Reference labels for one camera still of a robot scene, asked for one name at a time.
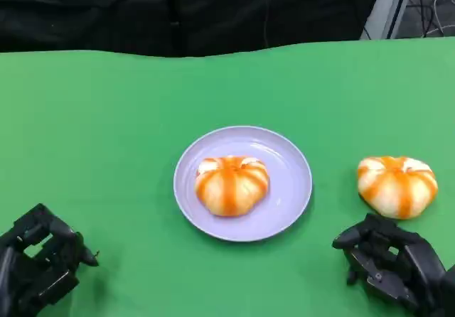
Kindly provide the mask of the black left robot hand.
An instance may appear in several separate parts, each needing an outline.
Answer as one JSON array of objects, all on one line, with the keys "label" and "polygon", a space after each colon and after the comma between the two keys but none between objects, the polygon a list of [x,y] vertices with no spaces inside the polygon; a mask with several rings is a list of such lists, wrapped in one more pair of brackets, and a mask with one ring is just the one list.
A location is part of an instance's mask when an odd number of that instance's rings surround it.
[{"label": "black left robot hand", "polygon": [[1,235],[1,315],[37,316],[78,284],[81,264],[97,254],[66,222],[39,203]]}]

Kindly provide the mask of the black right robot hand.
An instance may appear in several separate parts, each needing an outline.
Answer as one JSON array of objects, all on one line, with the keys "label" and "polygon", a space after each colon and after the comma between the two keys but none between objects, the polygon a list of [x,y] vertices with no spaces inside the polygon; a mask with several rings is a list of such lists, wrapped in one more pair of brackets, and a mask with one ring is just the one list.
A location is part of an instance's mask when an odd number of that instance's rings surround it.
[{"label": "black right robot hand", "polygon": [[342,231],[332,246],[348,260],[346,283],[407,309],[415,316],[454,315],[454,269],[433,246],[389,218],[368,213]]}]

